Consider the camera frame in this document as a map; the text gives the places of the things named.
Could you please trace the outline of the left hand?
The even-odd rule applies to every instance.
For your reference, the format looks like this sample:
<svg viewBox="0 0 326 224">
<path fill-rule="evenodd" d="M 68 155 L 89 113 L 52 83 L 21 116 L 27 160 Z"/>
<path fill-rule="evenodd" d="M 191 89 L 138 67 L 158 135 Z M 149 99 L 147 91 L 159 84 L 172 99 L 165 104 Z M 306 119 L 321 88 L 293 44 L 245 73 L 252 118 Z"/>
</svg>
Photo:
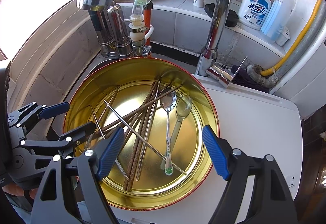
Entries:
<svg viewBox="0 0 326 224">
<path fill-rule="evenodd" d="M 18 197 L 24 196 L 24 190 L 20 186 L 16 185 L 15 183 L 7 184 L 6 186 L 2 187 L 2 190 L 5 193 L 11 194 L 14 196 L 18 196 Z M 38 188 L 31 189 L 29 191 L 29 196 L 31 199 L 33 199 L 33 200 L 35 199 L 37 191 L 38 191 Z"/>
</svg>

